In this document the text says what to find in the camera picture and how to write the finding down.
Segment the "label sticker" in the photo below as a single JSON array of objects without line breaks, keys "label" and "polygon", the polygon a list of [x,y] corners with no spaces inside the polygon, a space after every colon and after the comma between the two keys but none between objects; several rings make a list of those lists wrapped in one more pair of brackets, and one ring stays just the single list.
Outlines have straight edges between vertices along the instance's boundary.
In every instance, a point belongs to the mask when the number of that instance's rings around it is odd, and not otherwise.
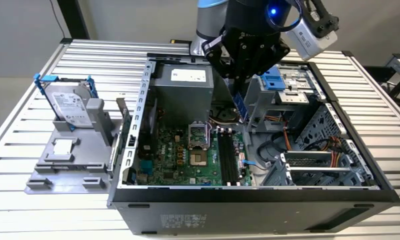
[{"label": "label sticker", "polygon": [[66,121],[75,127],[92,127],[82,97],[75,93],[66,92],[54,92],[52,97]]},{"label": "label sticker", "polygon": [[174,69],[171,81],[180,82],[207,82],[207,71],[194,69]]},{"label": "label sticker", "polygon": [[207,216],[206,214],[162,214],[162,225],[167,229],[204,228]]}]

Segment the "power supply label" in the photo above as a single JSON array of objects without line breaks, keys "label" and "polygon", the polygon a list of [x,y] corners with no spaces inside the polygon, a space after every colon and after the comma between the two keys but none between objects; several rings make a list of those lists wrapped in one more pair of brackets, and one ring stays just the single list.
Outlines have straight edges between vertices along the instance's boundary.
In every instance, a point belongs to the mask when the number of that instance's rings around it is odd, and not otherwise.
[{"label": "power supply label", "polygon": [[174,69],[171,81],[206,83],[207,71],[195,69]]},{"label": "power supply label", "polygon": [[66,121],[75,127],[92,127],[88,111],[82,97],[75,93],[54,92],[52,97],[58,105],[58,110]]}]

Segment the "floor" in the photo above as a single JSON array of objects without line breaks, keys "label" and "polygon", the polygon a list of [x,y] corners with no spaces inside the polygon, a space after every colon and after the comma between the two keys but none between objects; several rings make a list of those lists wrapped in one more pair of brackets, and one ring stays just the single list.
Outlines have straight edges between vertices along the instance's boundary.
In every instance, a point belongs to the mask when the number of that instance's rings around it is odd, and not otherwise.
[{"label": "floor", "polygon": [[0,126],[32,82],[30,77],[0,77]]}]

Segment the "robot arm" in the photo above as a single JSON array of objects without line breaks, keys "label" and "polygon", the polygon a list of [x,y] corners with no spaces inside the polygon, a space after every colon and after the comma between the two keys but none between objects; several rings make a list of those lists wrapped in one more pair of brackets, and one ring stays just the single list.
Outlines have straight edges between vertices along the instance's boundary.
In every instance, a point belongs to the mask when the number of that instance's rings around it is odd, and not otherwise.
[{"label": "robot arm", "polygon": [[[267,72],[290,53],[291,49],[280,38],[282,33],[288,34],[304,60],[323,52],[336,41],[339,19],[327,12],[322,0],[208,0],[207,3],[211,9],[199,9],[198,19],[198,36],[204,39],[200,41],[202,50],[220,76],[231,80],[228,88],[234,96],[246,80]],[[220,18],[206,16],[204,12],[214,10],[220,13],[226,5],[224,23],[218,33]],[[299,11],[299,18],[291,26],[284,27],[292,6]],[[202,24],[204,17],[215,19],[212,30]]]}]

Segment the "motherboard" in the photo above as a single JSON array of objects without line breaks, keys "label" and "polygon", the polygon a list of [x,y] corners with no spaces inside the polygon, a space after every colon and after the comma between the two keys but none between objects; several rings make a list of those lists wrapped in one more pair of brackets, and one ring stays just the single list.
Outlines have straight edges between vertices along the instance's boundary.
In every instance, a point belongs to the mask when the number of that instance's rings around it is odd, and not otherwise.
[{"label": "motherboard", "polygon": [[[227,133],[231,138],[231,147],[222,146],[220,138],[224,136],[218,130],[206,126],[206,131],[194,128],[160,127],[158,135],[158,151],[152,160],[142,160],[138,184],[150,186],[192,185],[192,186],[227,186],[223,178],[227,168],[236,170],[238,186],[251,186],[250,168],[243,164],[240,156],[246,158],[243,135],[232,131]],[[204,142],[202,148],[192,148],[192,142]],[[228,159],[222,162],[223,151]]]}]

